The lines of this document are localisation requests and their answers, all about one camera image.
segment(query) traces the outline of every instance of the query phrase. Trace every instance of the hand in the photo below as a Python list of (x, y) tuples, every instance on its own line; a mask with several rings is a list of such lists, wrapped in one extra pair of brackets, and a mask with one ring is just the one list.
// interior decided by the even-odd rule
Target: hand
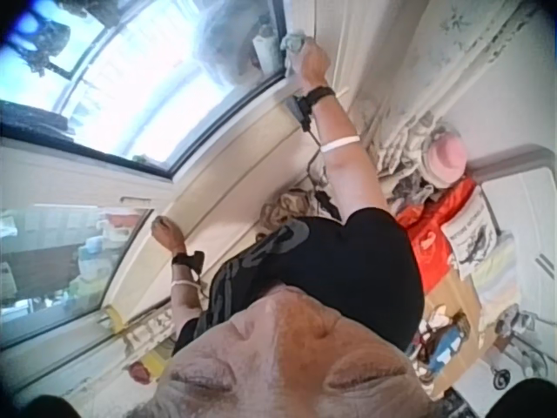
[(151, 234), (161, 246), (172, 253), (172, 256), (185, 253), (184, 235), (170, 218), (157, 216), (151, 224)]
[(325, 73), (331, 65), (331, 60), (313, 38), (307, 37), (302, 51), (298, 54), (289, 51), (288, 57), (292, 63), (292, 68), (300, 78), (304, 94), (309, 93), (316, 87), (326, 87), (328, 85)]

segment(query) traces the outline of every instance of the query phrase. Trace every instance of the white curtain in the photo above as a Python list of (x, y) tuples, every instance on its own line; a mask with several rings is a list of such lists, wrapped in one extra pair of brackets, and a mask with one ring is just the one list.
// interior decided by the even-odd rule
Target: white curtain
[(440, 118), (537, 11), (524, 0), (431, 0), (367, 133), (381, 175), (421, 163)]

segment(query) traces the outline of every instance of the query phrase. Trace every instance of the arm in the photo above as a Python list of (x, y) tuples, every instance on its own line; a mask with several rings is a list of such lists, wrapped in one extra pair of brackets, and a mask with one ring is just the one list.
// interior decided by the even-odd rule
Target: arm
[[(185, 238), (178, 225), (164, 216), (157, 216), (152, 223), (153, 238), (172, 253), (172, 257), (185, 253)], [(194, 282), (188, 266), (172, 266), (172, 281), (188, 280)], [(172, 321), (176, 336), (188, 320), (198, 318), (201, 314), (198, 290), (193, 286), (177, 285), (171, 289)]]
[[(315, 41), (308, 38), (298, 55), (291, 55), (292, 66), (298, 73), (304, 94), (326, 86), (325, 73), (329, 58)], [(313, 106), (321, 144), (335, 139), (358, 135), (348, 115), (333, 96), (327, 96)], [(324, 154), (327, 177), (339, 203), (344, 220), (366, 207), (388, 211), (385, 196), (379, 186), (377, 170), (360, 143), (336, 148)]]

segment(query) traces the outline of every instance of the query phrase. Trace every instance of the red bag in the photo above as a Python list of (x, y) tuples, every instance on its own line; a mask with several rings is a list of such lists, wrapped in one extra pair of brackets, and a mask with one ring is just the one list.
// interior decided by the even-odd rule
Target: red bag
[(449, 273), (447, 263), (451, 246), (441, 231), (441, 225), (450, 220), (470, 199), (476, 183), (462, 179), (449, 189), (439, 202), (406, 208), (397, 217), (408, 231), (414, 256), (418, 261), (424, 292), (428, 294)]

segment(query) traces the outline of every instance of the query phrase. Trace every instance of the black watch strap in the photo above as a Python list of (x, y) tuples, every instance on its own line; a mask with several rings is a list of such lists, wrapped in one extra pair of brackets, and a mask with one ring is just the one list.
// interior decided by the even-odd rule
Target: black watch strap
[(205, 253), (203, 251), (196, 251), (193, 255), (186, 253), (178, 253), (172, 258), (172, 265), (188, 266), (191, 270), (201, 275), (203, 271), (203, 263), (205, 262)]
[(324, 86), (316, 87), (315, 89), (313, 89), (312, 91), (310, 91), (305, 95), (304, 100), (310, 109), (310, 113), (311, 113), (311, 108), (319, 100), (321, 100), (326, 96), (335, 96), (334, 90), (331, 87), (324, 87)]

